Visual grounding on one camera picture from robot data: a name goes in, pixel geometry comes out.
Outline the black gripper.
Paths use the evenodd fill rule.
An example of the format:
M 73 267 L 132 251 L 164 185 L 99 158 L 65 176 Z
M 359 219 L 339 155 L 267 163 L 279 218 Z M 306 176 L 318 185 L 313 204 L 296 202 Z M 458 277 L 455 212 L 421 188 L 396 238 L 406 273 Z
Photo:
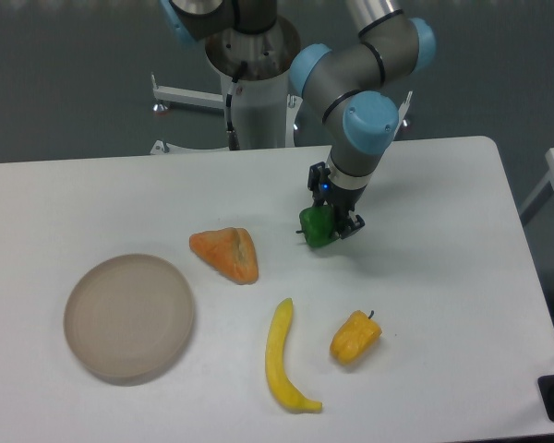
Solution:
M 325 162 L 309 167 L 307 188 L 312 193 L 312 206 L 332 206 L 333 234 L 337 239 L 344 240 L 364 228 L 365 221 L 355 212 L 355 204 L 370 179 L 371 174 L 352 176 L 329 168 Z

